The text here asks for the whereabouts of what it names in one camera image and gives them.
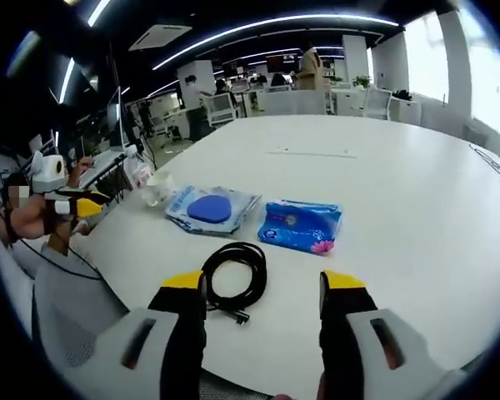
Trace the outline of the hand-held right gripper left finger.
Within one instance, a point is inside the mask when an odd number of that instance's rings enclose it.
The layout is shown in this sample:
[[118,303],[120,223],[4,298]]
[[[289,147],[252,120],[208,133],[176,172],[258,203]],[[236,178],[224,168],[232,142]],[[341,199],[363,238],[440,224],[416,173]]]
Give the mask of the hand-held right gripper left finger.
[[197,399],[206,346],[206,279],[201,271],[165,280],[148,308],[129,312],[72,369],[84,399]]

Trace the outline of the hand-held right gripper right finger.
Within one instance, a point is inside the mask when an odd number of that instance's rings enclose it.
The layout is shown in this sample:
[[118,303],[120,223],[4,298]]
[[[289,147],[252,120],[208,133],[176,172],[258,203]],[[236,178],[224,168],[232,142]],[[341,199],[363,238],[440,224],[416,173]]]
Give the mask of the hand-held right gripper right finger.
[[321,272],[320,320],[320,399],[444,399],[467,376],[438,365],[424,336],[351,275]]

